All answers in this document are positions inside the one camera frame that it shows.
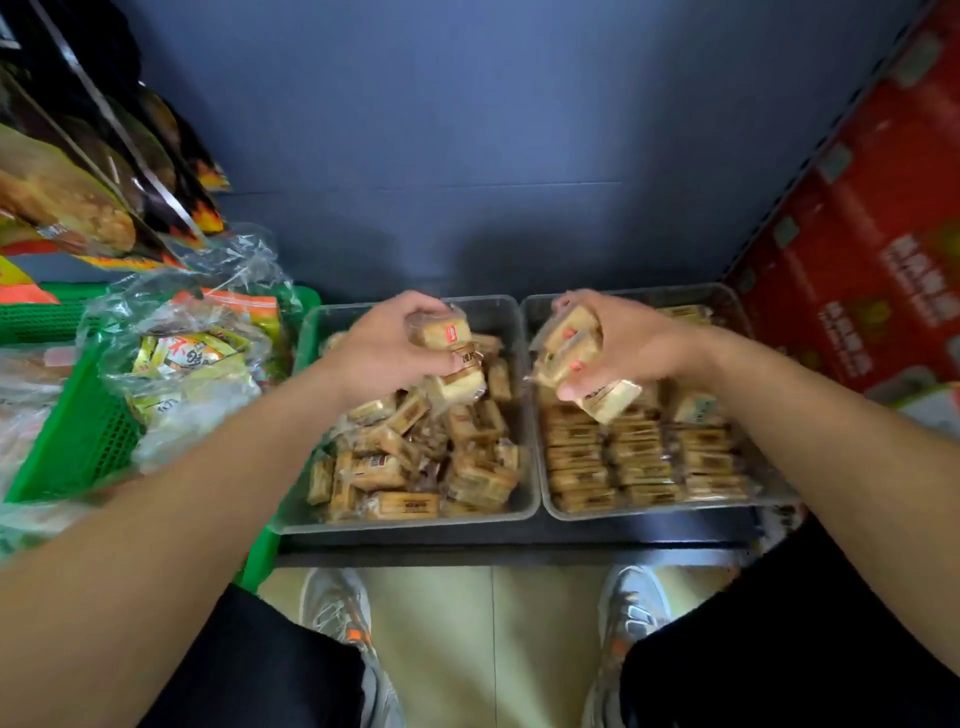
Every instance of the metal tray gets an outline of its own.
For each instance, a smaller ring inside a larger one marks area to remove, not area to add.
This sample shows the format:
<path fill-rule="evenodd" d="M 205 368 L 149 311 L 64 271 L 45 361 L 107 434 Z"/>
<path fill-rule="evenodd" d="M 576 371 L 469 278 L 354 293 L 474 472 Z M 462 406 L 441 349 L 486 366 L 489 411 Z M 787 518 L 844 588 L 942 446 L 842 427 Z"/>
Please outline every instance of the metal tray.
<path fill-rule="evenodd" d="M 470 328 L 478 333 L 491 333 L 503 339 L 504 357 L 510 362 L 511 378 L 515 401 L 503 406 L 504 419 L 510 428 L 511 438 L 518 445 L 526 447 L 531 453 L 531 466 L 524 478 L 517 484 L 508 501 L 507 513 L 489 516 L 460 516 L 457 518 L 437 518 L 416 521 L 343 521 L 333 523 L 318 522 L 313 507 L 306 503 L 309 487 L 309 472 L 304 469 L 297 483 L 280 503 L 270 528 L 280 535 L 294 533 L 324 533 L 329 531 L 358 531 L 379 528 L 414 528 L 431 525 L 468 525 L 471 523 L 489 523 L 504 521 L 523 521 L 529 519 L 540 508 L 540 494 L 544 486 L 540 483 L 542 468 L 537 465 L 541 459 L 538 444 L 537 424 L 533 409 L 533 393 L 523 385 L 523 379 L 530 371 L 530 359 L 527 351 L 527 339 L 520 315 L 520 307 L 510 296 L 470 296 L 465 298 L 444 299 L 448 303 L 460 306 L 467 313 Z M 304 363 L 317 358 L 317 344 L 336 331 L 348 329 L 360 318 L 373 303 L 353 303 L 347 305 L 322 306 L 310 312 L 303 324 L 302 340 L 312 339 L 312 352 Z M 308 336 L 315 331 L 316 336 Z"/>
<path fill-rule="evenodd" d="M 689 305 L 702 303 L 708 305 L 716 319 L 737 333 L 753 338 L 753 329 L 740 305 L 736 294 L 723 283 L 698 283 L 696 285 L 674 285 L 659 288 L 634 288 L 622 291 L 604 291 L 614 296 L 640 301 L 657 308 L 670 305 Z M 528 340 L 532 340 L 541 326 L 550 317 L 550 304 L 557 294 L 528 296 L 520 305 L 524 327 Z M 546 462 L 543 459 L 543 444 L 540 437 L 540 403 L 536 397 L 530 399 L 534 409 L 534 427 L 537 436 L 537 457 L 534 458 L 540 469 L 540 486 L 543 505 L 551 516 L 560 521 L 589 521 L 610 518 L 612 516 L 630 516 L 641 513 L 667 513 L 670 511 L 689 511 L 701 508 L 724 508 L 732 506 L 784 505 L 801 502 L 796 491 L 790 487 L 780 473 L 760 454 L 752 449 L 745 452 L 747 474 L 753 486 L 753 495 L 746 500 L 720 500 L 707 502 L 676 503 L 648 508 L 614 508 L 610 511 L 591 511 L 583 514 L 565 513 L 558 509 L 550 496 Z"/>

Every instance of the forearm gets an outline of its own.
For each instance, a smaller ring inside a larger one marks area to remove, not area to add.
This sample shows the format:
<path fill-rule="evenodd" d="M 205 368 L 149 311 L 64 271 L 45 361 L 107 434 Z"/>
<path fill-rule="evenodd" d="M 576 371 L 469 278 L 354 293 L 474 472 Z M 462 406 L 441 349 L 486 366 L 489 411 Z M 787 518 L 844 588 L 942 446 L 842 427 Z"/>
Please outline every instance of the forearm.
<path fill-rule="evenodd" d="M 706 386 L 871 588 L 960 672 L 960 444 L 722 330 Z"/>
<path fill-rule="evenodd" d="M 0 702 L 18 712 L 12 723 L 139 720 L 345 408 L 323 372 L 305 374 L 0 570 Z M 42 703 L 16 698 L 37 685 Z"/>

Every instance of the tiled floor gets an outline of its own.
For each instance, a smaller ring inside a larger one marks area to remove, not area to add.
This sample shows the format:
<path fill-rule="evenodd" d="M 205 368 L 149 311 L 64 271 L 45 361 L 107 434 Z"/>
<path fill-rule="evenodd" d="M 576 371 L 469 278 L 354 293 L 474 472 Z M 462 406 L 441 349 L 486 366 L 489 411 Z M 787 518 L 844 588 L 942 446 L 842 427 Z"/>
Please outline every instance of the tiled floor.
<path fill-rule="evenodd" d="M 575 728 L 597 669 L 606 568 L 367 569 L 373 642 L 410 728 Z M 675 616 L 729 580 L 658 569 Z M 306 570 L 277 570 L 261 596 L 298 618 Z"/>

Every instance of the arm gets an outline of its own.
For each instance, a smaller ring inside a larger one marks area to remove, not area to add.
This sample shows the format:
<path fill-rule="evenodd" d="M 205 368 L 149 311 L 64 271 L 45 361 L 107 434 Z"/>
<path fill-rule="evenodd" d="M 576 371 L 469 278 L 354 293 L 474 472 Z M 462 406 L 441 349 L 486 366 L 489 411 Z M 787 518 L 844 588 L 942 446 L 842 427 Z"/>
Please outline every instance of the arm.
<path fill-rule="evenodd" d="M 258 531 L 342 412 L 451 374 L 407 342 L 408 292 L 181 460 L 0 569 L 0 704 L 10 725 L 133 726 L 203 627 Z"/>
<path fill-rule="evenodd" d="M 604 350 L 562 399 L 618 378 L 713 392 L 900 622 L 960 674 L 960 443 L 714 327 L 585 291 Z"/>

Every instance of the gray sneaker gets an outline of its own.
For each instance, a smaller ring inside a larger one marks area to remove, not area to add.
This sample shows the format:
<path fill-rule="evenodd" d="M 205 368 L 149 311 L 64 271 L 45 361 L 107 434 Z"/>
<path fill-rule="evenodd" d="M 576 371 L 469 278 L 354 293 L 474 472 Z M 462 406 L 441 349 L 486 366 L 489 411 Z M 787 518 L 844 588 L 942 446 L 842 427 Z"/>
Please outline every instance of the gray sneaker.
<path fill-rule="evenodd" d="M 376 658 L 370 598 L 353 569 L 313 569 L 300 591 L 300 624 L 363 653 L 363 728 L 403 728 L 406 721 L 394 686 Z"/>
<path fill-rule="evenodd" d="M 672 619 L 663 585 L 645 567 L 614 567 L 600 592 L 600 671 L 584 706 L 583 728 L 622 728 L 620 670 L 638 640 Z"/>

